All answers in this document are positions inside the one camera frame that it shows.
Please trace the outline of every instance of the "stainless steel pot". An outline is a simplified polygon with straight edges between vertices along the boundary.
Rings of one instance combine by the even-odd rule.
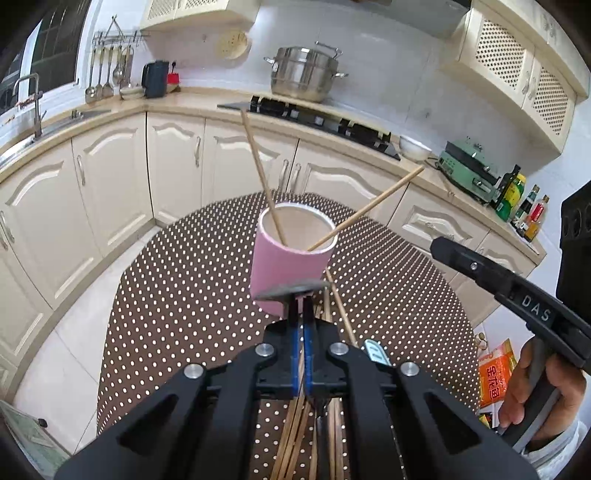
[[[337,72],[337,58],[342,51],[316,42],[320,47],[334,51],[330,56],[320,50],[304,47],[283,47],[274,58],[265,57],[273,65],[271,91],[309,102],[321,102],[326,98],[333,79],[346,77],[348,73]]]

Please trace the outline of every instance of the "metal screw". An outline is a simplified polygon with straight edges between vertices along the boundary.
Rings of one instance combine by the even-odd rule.
[[[330,353],[332,353],[333,355],[341,356],[349,351],[349,345],[347,345],[346,343],[335,342],[330,344],[329,349]]]
[[[275,349],[270,343],[259,343],[255,348],[255,352],[258,356],[271,356]]]
[[[413,362],[406,362],[400,366],[400,371],[405,377],[414,377],[418,374],[418,365]]]
[[[193,380],[201,377],[201,375],[203,375],[203,372],[203,367],[199,364],[188,364],[184,370],[185,377],[191,378]]]

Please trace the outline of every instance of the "lattice cabinet door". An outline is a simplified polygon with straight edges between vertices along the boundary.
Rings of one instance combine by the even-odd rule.
[[[577,95],[550,62],[534,59],[523,110],[562,151],[573,120]]]
[[[529,89],[534,44],[484,5],[473,8],[460,62],[522,106]]]
[[[177,17],[224,10],[227,5],[228,0],[180,0]]]
[[[178,0],[150,0],[144,12],[141,28],[170,22],[174,19]]]

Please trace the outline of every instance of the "window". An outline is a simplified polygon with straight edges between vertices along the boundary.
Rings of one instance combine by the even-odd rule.
[[[90,0],[60,0],[45,14],[27,41],[34,41],[32,57],[26,58],[23,47],[0,83],[0,114],[15,105],[12,87],[22,74],[37,72],[43,92],[76,81],[76,59],[89,6]],[[29,82],[29,95],[34,88],[34,82]]]

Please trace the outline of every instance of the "cabinet door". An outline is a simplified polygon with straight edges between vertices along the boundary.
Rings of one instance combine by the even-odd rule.
[[[152,218],[145,114],[72,140],[82,199],[103,255]]]
[[[552,65],[534,60],[524,111],[562,151],[573,121],[576,94]]]
[[[223,10],[227,5],[228,0],[179,0],[175,18]]]
[[[27,347],[51,315],[51,309],[22,269],[2,229],[0,305],[0,353],[12,364],[18,365]]]
[[[476,251],[522,277],[527,277],[535,267],[531,260],[494,232],[488,233]],[[461,273],[450,284],[473,327],[482,323],[499,306],[491,294]]]
[[[548,46],[554,55],[551,62],[567,76],[567,81],[584,98],[589,96],[589,77],[591,73],[581,54],[560,24],[547,12],[544,22],[548,24]]]
[[[204,132],[204,118],[148,114],[152,209],[163,223],[201,208]]]
[[[150,0],[144,11],[142,28],[169,22],[174,18],[178,0]]]
[[[488,231],[469,215],[415,185],[408,186],[388,227],[431,258],[447,281],[457,272],[432,259],[431,242],[444,236],[475,249]]]
[[[0,399],[6,396],[16,372],[16,366],[0,355]]]
[[[398,180],[400,177],[354,158],[300,141],[288,189],[293,193],[318,193],[359,210]],[[403,193],[404,188],[399,189],[370,210],[368,216],[387,225]]]
[[[71,143],[5,180],[0,209],[19,262],[55,309],[102,258],[80,197]]]
[[[528,89],[534,45],[493,10],[472,9],[460,62],[521,106]]]
[[[269,187],[284,188],[297,139],[254,129]],[[203,205],[259,192],[261,181],[242,125],[207,120],[203,149]]]

